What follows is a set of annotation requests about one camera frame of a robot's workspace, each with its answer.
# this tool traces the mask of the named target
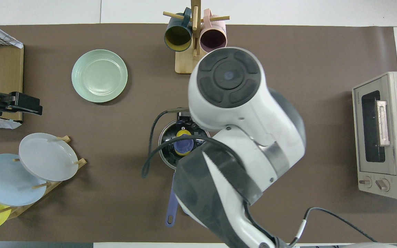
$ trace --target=mug handle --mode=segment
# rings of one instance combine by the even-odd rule
[[[203,22],[205,23],[205,26],[212,27],[211,20],[210,20],[212,17],[211,9],[209,9],[209,8],[205,9],[204,14],[205,15],[203,16]]]
[[[182,26],[183,27],[187,27],[188,26],[188,22],[191,20],[191,9],[186,7],[185,11],[183,12],[183,21],[182,21]]]

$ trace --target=blue cup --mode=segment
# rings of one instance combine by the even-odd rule
[[[184,16],[183,20],[171,17],[164,40],[169,49],[182,52],[192,44],[191,9],[186,8],[184,13],[178,13],[178,15]]]

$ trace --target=mug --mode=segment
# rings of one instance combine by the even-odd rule
[[[184,16],[183,20],[171,17],[164,39],[169,49],[175,52],[182,52],[192,44],[191,9],[186,8],[183,14],[177,14]]]
[[[227,45],[225,21],[211,22],[210,18],[218,16],[212,15],[210,9],[205,9],[204,12],[202,31],[200,32],[200,47],[205,52],[225,47]]]

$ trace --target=blue pot handle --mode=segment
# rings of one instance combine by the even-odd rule
[[[172,176],[172,182],[174,182],[174,177],[175,177],[175,173]],[[172,190],[172,185],[171,185],[170,201],[168,202],[168,210],[166,212],[166,218],[165,218],[165,225],[167,227],[174,226],[175,215],[177,214],[177,208],[179,206],[179,202],[177,201],[177,198],[175,197],[174,190]]]

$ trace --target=white plate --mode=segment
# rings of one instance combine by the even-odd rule
[[[56,136],[46,133],[27,135],[19,144],[19,159],[33,175],[53,182],[70,179],[78,170],[73,149]]]
[[[90,102],[115,99],[125,88],[127,80],[124,61],[117,54],[103,49],[82,55],[71,72],[74,89]]]
[[[45,193],[46,187],[32,189],[33,186],[44,184],[22,166],[21,162],[13,162],[19,158],[15,154],[0,154],[0,204],[7,206],[25,206],[35,203]]]

